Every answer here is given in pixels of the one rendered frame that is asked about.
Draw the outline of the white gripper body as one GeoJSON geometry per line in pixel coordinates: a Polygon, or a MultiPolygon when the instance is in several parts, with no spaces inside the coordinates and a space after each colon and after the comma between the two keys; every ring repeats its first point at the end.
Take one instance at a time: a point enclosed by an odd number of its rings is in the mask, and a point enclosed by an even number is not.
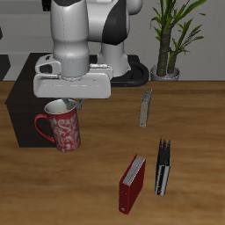
{"type": "Polygon", "coordinates": [[[106,64],[91,64],[90,71],[78,77],[36,74],[33,92],[37,98],[109,98],[113,69],[106,64]]]}

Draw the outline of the red patterned mug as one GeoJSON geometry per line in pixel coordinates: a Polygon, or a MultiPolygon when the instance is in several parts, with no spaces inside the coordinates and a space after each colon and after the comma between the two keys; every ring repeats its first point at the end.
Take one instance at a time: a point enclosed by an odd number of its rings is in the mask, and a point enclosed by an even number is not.
{"type": "Polygon", "coordinates": [[[56,145],[61,152],[70,152],[79,148],[81,144],[76,106],[67,109],[67,99],[57,99],[44,107],[44,113],[34,118],[36,130],[46,139],[56,145]],[[52,131],[52,136],[45,134],[38,126],[38,119],[45,119],[52,131]]]}

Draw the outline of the dark brown desk caddy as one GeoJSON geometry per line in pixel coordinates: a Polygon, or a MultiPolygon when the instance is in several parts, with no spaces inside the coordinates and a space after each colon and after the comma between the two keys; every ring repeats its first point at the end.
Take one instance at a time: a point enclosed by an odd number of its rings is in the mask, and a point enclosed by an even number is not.
{"type": "Polygon", "coordinates": [[[52,98],[37,98],[33,94],[35,64],[45,53],[30,53],[16,83],[5,101],[20,148],[54,148],[55,144],[35,128],[34,118],[44,113],[52,98]]]}

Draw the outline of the grey standing book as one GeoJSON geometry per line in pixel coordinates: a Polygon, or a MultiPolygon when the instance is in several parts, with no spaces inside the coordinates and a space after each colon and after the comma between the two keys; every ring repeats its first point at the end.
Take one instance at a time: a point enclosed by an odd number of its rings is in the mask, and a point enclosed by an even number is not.
{"type": "Polygon", "coordinates": [[[151,94],[152,94],[152,90],[145,89],[143,92],[141,106],[140,106],[139,127],[147,126],[147,122],[149,118],[150,103],[151,103],[151,94]]]}

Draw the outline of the red standing book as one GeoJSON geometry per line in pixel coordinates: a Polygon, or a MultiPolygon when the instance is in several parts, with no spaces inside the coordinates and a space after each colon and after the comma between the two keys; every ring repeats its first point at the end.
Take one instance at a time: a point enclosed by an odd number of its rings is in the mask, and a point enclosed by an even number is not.
{"type": "Polygon", "coordinates": [[[143,162],[141,163],[141,168],[137,171],[137,174],[134,176],[134,180],[131,182],[131,184],[127,185],[123,183],[130,168],[132,167],[133,162],[134,161],[129,164],[126,172],[120,179],[119,211],[123,214],[129,214],[136,198],[138,197],[143,187],[146,159],[143,159],[143,162]]]}

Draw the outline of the black standing book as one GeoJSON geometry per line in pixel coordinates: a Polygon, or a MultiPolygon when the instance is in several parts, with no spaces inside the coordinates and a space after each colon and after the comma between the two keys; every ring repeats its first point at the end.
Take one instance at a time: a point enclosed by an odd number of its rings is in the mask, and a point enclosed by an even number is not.
{"type": "Polygon", "coordinates": [[[171,141],[160,139],[156,162],[155,194],[165,195],[171,168],[171,141]]]}

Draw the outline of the green pot plant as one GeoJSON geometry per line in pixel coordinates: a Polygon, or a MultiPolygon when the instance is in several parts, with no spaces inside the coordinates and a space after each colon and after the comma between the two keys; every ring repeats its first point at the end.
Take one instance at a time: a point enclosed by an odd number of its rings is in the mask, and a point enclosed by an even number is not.
{"type": "Polygon", "coordinates": [[[176,7],[177,0],[160,0],[160,11],[153,8],[156,17],[151,19],[151,23],[156,21],[159,25],[155,27],[156,39],[159,41],[159,55],[157,65],[150,70],[151,81],[177,81],[180,71],[176,68],[177,57],[181,53],[188,53],[186,47],[195,40],[202,40],[203,36],[198,36],[201,25],[196,26],[190,33],[188,30],[192,23],[192,18],[184,24],[180,21],[197,7],[207,0],[196,0],[190,3],[187,0],[180,9],[176,7]]]}

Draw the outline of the flat black base plate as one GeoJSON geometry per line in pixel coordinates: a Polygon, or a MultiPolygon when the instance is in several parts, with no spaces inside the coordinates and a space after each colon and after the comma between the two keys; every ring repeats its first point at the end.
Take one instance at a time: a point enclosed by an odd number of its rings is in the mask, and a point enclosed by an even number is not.
{"type": "Polygon", "coordinates": [[[112,87],[138,87],[149,80],[149,70],[137,55],[91,55],[90,64],[105,63],[112,68],[112,87]]]}

